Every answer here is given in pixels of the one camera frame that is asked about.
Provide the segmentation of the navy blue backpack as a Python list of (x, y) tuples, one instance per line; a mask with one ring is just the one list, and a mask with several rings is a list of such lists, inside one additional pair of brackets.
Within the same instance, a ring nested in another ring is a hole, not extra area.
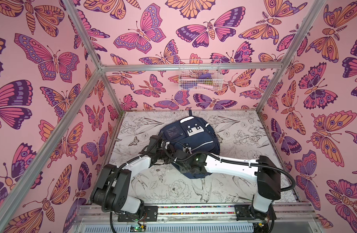
[[(173, 160), (172, 165), (174, 165), (174, 153), (178, 150), (188, 154), (204, 154), (204, 152), (220, 154), (220, 142), (215, 130), (203, 118), (193, 116), (192, 112), (189, 112), (188, 117), (164, 126), (159, 134), (165, 143), (163, 148), (167, 156)], [(204, 177), (187, 176), (189, 179)]]

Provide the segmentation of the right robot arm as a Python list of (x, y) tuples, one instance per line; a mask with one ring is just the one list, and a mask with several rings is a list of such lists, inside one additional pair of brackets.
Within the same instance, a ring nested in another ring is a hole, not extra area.
[(179, 142), (165, 140), (161, 146), (169, 161), (187, 178), (204, 179), (211, 174), (225, 174), (242, 178), (257, 185), (249, 207), (242, 207), (238, 220), (274, 221), (273, 202), (281, 193), (296, 187), (295, 179), (280, 169), (267, 156), (256, 160), (222, 157), (207, 151), (191, 152)]

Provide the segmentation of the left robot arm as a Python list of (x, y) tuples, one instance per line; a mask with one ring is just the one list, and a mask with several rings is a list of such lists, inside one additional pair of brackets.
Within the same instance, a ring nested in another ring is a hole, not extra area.
[(162, 133), (150, 137), (149, 144), (134, 158), (120, 166), (105, 165), (90, 195), (91, 204), (110, 214), (126, 214), (132, 220), (145, 216), (144, 201), (129, 194), (132, 179), (163, 158)]

